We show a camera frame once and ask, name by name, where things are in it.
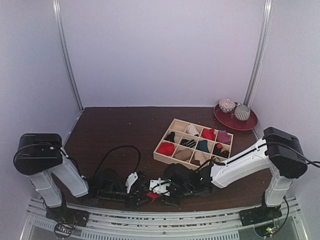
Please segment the red sock with striped cuff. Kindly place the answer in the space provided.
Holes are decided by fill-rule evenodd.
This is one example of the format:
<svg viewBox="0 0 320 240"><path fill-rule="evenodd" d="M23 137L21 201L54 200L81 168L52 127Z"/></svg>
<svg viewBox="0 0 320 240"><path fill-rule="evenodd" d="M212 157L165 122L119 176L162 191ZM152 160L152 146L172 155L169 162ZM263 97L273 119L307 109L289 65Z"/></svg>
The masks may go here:
<svg viewBox="0 0 320 240"><path fill-rule="evenodd" d="M157 194L157 193L154 193L154 192L148 192L146 194L146 196L148 198L150 198L150 201L153 203L155 202L161 195L160 194Z"/></svg>

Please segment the wooden compartment organizer box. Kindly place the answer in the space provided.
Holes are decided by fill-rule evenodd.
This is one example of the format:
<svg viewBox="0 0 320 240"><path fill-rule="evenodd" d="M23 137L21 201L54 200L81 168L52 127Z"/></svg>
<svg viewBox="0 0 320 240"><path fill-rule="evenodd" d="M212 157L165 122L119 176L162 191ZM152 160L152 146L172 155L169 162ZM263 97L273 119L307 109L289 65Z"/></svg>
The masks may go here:
<svg viewBox="0 0 320 240"><path fill-rule="evenodd" d="M153 152L165 164L182 164L195 170L205 161L226 162L231 157L234 135L180 119L173 119Z"/></svg>

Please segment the purple sock with orange cuff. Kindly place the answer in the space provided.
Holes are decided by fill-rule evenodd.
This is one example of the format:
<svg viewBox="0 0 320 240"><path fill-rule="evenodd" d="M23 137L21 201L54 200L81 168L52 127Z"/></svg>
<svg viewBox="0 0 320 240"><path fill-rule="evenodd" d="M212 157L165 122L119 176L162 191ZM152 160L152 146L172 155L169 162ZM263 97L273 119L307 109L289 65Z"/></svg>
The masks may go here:
<svg viewBox="0 0 320 240"><path fill-rule="evenodd" d="M219 130L217 133L216 141L222 144L230 145L232 136L229 135L225 130Z"/></svg>

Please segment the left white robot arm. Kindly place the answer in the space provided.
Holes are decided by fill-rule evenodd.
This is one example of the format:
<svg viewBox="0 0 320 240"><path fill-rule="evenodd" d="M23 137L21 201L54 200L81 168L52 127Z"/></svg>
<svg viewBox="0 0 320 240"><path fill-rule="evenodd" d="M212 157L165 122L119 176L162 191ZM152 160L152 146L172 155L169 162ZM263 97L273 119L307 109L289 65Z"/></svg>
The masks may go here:
<svg viewBox="0 0 320 240"><path fill-rule="evenodd" d="M92 177L85 177L74 158L69 156L57 133L25 133L13 157L16 170L25 175L40 194L44 205L61 222L72 218L66 207L63 192L55 184L58 178L70 193L85 204L98 200L124 202L129 209L137 209L152 201L143 186L144 172L135 170L120 183L114 169L96 168Z"/></svg>

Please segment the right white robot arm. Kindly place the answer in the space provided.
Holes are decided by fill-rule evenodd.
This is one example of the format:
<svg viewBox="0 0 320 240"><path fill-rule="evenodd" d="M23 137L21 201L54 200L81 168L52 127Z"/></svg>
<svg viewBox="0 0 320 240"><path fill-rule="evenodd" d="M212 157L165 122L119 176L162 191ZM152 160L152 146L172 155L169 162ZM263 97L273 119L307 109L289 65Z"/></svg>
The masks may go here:
<svg viewBox="0 0 320 240"><path fill-rule="evenodd" d="M191 195L207 197L255 172L272 169L262 206L256 210L258 219L266 221L276 212L293 181L306 173L308 164L296 136L274 127L263 133L254 145L222 162L212 157L195 170L180 163L169 164L162 178L150 181L149 190L170 200Z"/></svg>

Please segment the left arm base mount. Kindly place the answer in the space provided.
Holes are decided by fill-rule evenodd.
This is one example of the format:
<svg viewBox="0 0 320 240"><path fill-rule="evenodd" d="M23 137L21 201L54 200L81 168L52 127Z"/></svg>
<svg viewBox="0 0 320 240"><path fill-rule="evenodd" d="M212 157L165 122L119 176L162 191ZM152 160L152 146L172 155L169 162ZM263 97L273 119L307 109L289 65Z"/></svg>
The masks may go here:
<svg viewBox="0 0 320 240"><path fill-rule="evenodd" d="M55 207L46 210L46 218L57 223L71 226L86 227L90 213L84 210L73 209L69 207Z"/></svg>

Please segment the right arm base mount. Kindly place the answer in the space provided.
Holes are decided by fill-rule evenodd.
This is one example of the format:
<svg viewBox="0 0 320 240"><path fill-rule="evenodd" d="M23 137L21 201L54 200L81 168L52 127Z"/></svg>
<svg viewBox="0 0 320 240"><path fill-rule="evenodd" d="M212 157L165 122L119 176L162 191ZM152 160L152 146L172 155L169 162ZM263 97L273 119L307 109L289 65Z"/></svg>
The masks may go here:
<svg viewBox="0 0 320 240"><path fill-rule="evenodd" d="M261 206L239 212L239 218L243 227L271 221L275 217L279 218L281 216L281 204L268 206L265 200L262 201Z"/></svg>

